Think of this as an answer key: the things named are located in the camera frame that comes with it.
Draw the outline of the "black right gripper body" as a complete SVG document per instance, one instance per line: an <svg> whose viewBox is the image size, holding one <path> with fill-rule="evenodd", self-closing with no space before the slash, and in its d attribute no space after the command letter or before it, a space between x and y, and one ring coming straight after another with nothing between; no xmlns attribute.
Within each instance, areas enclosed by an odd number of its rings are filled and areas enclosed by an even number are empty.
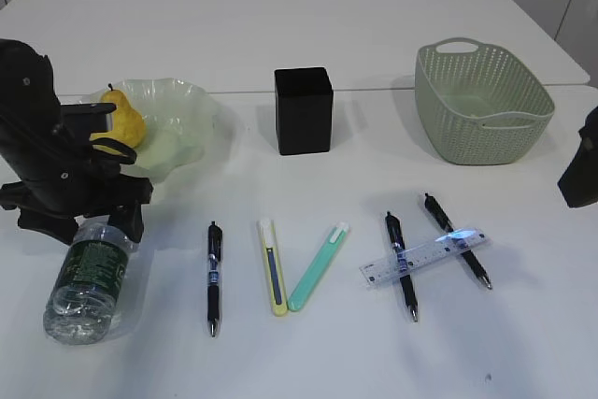
<svg viewBox="0 0 598 399"><path fill-rule="evenodd" d="M577 152L558 181L566 204L580 208L597 202L597 108L587 116L579 130Z"/></svg>

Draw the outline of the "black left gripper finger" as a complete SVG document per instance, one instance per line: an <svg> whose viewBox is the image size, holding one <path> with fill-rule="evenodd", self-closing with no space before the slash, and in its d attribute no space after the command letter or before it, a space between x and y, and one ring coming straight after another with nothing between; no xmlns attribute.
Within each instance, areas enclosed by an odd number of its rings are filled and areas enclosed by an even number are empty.
<svg viewBox="0 0 598 399"><path fill-rule="evenodd" d="M131 241L139 243L143 235L141 205L117 206L108 214L107 224L122 231Z"/></svg>
<svg viewBox="0 0 598 399"><path fill-rule="evenodd" d="M47 235L66 245L72 244L78 231L78 223L74 218L56 218L27 209L21 210L18 226L23 230Z"/></svg>

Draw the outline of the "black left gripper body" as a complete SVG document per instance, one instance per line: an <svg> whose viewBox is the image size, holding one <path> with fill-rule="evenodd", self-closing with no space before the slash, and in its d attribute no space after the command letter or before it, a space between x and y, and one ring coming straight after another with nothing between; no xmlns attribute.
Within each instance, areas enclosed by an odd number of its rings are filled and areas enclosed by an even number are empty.
<svg viewBox="0 0 598 399"><path fill-rule="evenodd" d="M5 210L56 218L106 216L117 206L150 202L148 178L124 175L136 153L106 132L114 104L63 105L50 59L18 40L1 42L1 156L18 181L1 187Z"/></svg>

